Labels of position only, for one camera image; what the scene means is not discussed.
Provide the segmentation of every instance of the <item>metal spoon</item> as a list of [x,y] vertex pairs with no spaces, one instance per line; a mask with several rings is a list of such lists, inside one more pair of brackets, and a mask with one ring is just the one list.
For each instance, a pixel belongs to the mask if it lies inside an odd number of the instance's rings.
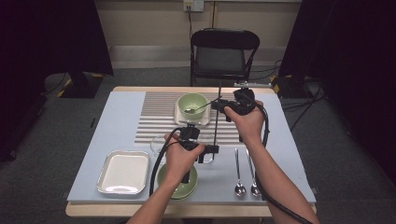
[[248,160],[248,166],[250,167],[251,177],[253,178],[253,185],[250,188],[251,193],[256,197],[260,197],[262,196],[262,193],[260,192],[259,187],[257,187],[256,179],[254,178],[253,166],[251,164],[251,158],[250,155],[248,154],[248,150],[247,150],[247,160]]
[[198,108],[196,108],[196,109],[189,109],[189,108],[187,108],[187,109],[184,110],[184,113],[187,113],[187,114],[195,114],[195,111],[201,109],[201,108],[204,107],[204,106],[207,106],[207,105],[212,104],[212,102],[217,101],[219,98],[221,98],[221,96],[218,97],[218,98],[216,98],[216,99],[213,100],[213,101],[210,101],[210,102],[207,103],[206,105],[201,105],[200,107],[198,107]]
[[238,148],[235,149],[235,160],[236,160],[236,173],[238,174],[238,183],[235,186],[235,193],[237,196],[244,196],[247,194],[247,190],[241,183],[241,175],[239,174],[239,160],[238,160]]

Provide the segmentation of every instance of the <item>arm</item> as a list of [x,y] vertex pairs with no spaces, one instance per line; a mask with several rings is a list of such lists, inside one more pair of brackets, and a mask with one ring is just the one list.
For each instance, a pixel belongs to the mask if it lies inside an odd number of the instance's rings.
[[[176,142],[175,138],[172,138],[169,144]],[[205,145],[199,145],[192,151],[184,149],[180,144],[170,146],[166,151],[166,175],[164,181],[129,219],[127,224],[160,223],[172,194],[178,184],[180,184],[184,174],[190,170],[195,159],[204,149]]]
[[[294,213],[312,223],[319,223],[318,217],[305,196],[280,169],[262,144],[261,133],[264,122],[262,112],[257,107],[245,116],[239,116],[230,107],[225,107],[224,111],[233,120],[239,134],[244,139],[265,191]],[[268,203],[268,206],[276,223],[299,223],[272,204]]]

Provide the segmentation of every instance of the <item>hand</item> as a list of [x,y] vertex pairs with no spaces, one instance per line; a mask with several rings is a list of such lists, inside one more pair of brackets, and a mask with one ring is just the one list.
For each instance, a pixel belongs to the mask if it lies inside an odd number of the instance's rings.
[[165,180],[179,184],[184,174],[186,174],[193,166],[198,156],[204,152],[205,145],[200,144],[192,151],[188,151],[177,142],[178,135],[173,135],[169,141],[171,145],[166,151],[166,176]]
[[[257,104],[262,105],[261,101],[256,101]],[[244,139],[244,142],[249,139],[261,139],[262,124],[264,122],[264,115],[256,106],[249,114],[240,116],[234,112],[230,107],[224,107],[225,114],[235,123],[236,129]]]

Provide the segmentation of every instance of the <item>green bowl on plate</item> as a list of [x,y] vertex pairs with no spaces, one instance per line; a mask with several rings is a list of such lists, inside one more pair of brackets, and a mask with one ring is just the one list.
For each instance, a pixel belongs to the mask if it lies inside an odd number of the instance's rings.
[[[196,92],[186,93],[180,96],[180,98],[178,98],[177,100],[178,110],[185,119],[200,119],[206,111],[206,106],[202,108],[199,107],[207,103],[207,98],[204,97],[202,94]],[[194,111],[194,113],[186,113],[186,109],[196,110]]]
[[[161,167],[160,171],[158,172],[157,175],[158,185],[161,185],[161,183],[163,182],[163,179],[165,178],[165,174],[166,174],[166,164],[163,167]],[[177,186],[175,192],[172,194],[171,199],[182,200],[188,198],[197,187],[197,183],[198,183],[198,173],[195,167],[192,166],[192,168],[190,169],[189,183],[188,184],[180,183]]]

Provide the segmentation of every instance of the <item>silver tray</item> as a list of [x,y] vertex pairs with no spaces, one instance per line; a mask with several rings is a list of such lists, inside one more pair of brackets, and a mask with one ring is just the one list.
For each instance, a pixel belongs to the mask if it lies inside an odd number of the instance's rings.
[[145,187],[149,154],[113,151],[106,157],[97,188],[102,193],[137,194]]

